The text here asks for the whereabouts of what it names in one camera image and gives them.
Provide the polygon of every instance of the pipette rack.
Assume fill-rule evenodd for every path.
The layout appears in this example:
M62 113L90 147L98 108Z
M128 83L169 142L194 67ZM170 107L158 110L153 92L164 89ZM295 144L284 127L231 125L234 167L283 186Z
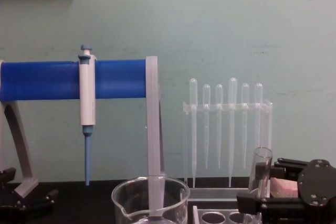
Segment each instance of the pipette rack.
M195 187L196 176L229 177L230 187L232 175L235 175L234 167L238 168L237 165L239 165L240 173L242 170L246 171L244 175L249 173L250 167L246 166L250 161L249 150L261 146L271 148L273 106L270 101L263 99L262 88L262 84L255 84L254 100L250 103L249 85L242 84L241 92L238 94L240 103L237 103L237 79L231 78L226 93L227 103L224 102L226 97L221 84L218 84L215 92L212 92L215 99L211 99L210 85L203 85L201 101L198 99L197 80L190 80L190 102L189 104L183 102L183 154L186 183L188 177L193 177L193 187ZM234 166L234 161L237 162L238 158L243 159L243 162L235 163ZM214 168L218 168L216 176L213 176Z

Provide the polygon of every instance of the test tube rack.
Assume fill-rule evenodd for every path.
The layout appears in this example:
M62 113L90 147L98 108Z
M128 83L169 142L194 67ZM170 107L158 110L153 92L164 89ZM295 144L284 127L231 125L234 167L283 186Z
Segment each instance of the test tube rack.
M237 79L231 78L228 84L228 100L224 103L223 86L218 84L215 88L215 102L211 103L211 87L208 84L203 85L202 103L198 102L197 80L191 79L189 82L189 104L183 103L183 154L184 154L184 181L191 174L193 177L193 187L195 187L195 178L197 166L197 156L201 151L204 152L205 169L208 169L208 160L215 158L215 155L209 157L209 145L216 145L218 169L221 169L221 155L223 152L222 143L229 141L228 153L228 177L229 187L234 166L235 145L241 142L243 154L243 166L246 169L246 157L248 143L254 140L253 147L271 148L272 142L272 103L263 99L263 85L257 83L254 87L254 101L250 103L250 88L247 83L241 85L241 99L237 103ZM224 123L222 118L226 116L229 121L228 131L223 131ZM241 122L241 125L235 124L235 121ZM251 118L254 119L254 127L249 124Z

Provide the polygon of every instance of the pipette stand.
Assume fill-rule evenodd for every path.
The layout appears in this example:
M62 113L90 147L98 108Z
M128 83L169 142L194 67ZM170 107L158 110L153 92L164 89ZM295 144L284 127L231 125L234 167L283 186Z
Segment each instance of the pipette stand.
M233 160L243 159L244 153L246 157L247 146L249 147L248 150L254 150L260 146L271 148L272 103L263 99L262 88L260 83L255 85L255 99L250 103L249 85L244 83L241 86L241 100L237 102L238 92L235 78L230 79L228 92L224 92L223 86L218 84L216 89L212 89L213 95L211 95L210 85L204 84L203 88L202 86L197 88L197 81L195 79L190 80L190 102L183 103L185 183L193 174L196 174L196 178L231 178L232 170L230 169L233 168ZM203 91L202 101L199 99L202 94L198 93L197 90ZM227 103L223 101L226 99L223 94L228 94ZM241 130L241 135L235 135L238 129ZM230 148L228 151L224 149L224 146L226 146L223 144L224 141L229 142ZM240 148L243 150L238 156L236 152ZM246 164L249 164L249 160L244 159L243 162L239 163L242 164L242 170L247 168L246 172L248 173L250 167ZM217 176L207 171L208 166L211 165L216 165ZM247 188L227 188L227 184L224 183L216 188L199 188L196 179L195 187L191 188L191 195L188 200L188 222L195 224L206 224L208 222L233 223L234 221L229 219L237 212L236 195L242 192L247 192ZM203 220L206 214L209 214L208 218L214 219L208 219L208 222L206 218Z
M146 98L149 176L165 175L157 60L157 56L149 56L145 60L96 61L94 66L96 99ZM0 61L0 70L0 148L6 118L23 173L23 181L15 191L18 197L25 198L38 185L38 180L33 174L17 101L79 99L79 65L73 61ZM6 169L1 157L0 172L0 182L14 179L15 169ZM164 184L151 179L149 183L150 208L160 209ZM54 204L55 194L51 192L45 197L47 207ZM22 210L19 205L14 205L14 209Z

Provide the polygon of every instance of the plastic pipette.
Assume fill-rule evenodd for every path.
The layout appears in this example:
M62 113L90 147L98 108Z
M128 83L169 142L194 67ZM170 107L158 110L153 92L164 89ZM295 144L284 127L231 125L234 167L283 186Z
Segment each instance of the plastic pipette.
M223 87L221 84L216 86L216 105L217 105L217 158L218 169L221 168L221 149L222 149L222 104L223 104Z
M229 80L228 103L230 105L230 129L229 129L229 187L231 187L231 179L233 172L233 160L235 154L235 110L237 103L237 79Z
M242 128L241 128L241 139L243 144L243 155L244 155L244 169L246 169L246 149L247 149L247 111L249 104L249 96L250 96L250 87L247 83L244 83L241 86L241 103L243 104L243 120L242 120Z
M203 86L203 106L204 106L204 151L205 168L208 169L209 155L209 106L210 106L210 85Z
M193 187L195 187L196 168L197 168L197 80L191 79L189 82L189 99L191 106L191 139L192 139L192 174Z
M254 103L256 104L256 148L260 147L261 104L263 103L263 85L257 83L254 89Z

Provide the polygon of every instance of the black metal bracket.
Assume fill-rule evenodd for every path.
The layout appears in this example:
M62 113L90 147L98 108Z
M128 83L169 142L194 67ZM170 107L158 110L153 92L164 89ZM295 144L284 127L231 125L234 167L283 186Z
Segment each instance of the black metal bracket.
M287 180L298 180L299 173L308 165L309 162L278 158L271 167L270 177L282 178Z
M16 169L8 168L0 172L0 183L8 183L15 178Z

